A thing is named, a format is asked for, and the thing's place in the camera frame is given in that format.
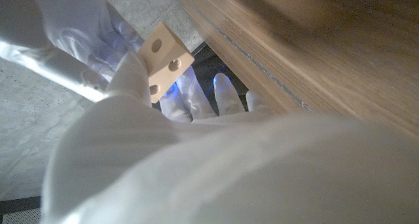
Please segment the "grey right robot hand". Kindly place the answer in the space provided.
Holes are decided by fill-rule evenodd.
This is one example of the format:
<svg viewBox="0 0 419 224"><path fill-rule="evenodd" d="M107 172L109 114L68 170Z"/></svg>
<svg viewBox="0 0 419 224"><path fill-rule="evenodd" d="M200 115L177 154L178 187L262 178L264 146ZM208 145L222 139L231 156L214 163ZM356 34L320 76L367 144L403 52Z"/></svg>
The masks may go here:
<svg viewBox="0 0 419 224"><path fill-rule="evenodd" d="M142 44L108 0L1 0L1 58L93 102Z"/></svg>

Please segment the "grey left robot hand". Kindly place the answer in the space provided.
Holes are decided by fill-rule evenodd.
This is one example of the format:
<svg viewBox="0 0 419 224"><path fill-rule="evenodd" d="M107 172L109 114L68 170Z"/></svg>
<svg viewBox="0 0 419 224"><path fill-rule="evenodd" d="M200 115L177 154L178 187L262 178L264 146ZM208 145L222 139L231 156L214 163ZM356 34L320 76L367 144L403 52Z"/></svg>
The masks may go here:
<svg viewBox="0 0 419 224"><path fill-rule="evenodd" d="M175 122L127 53L55 147L43 223L417 223L418 144L325 114Z"/></svg>

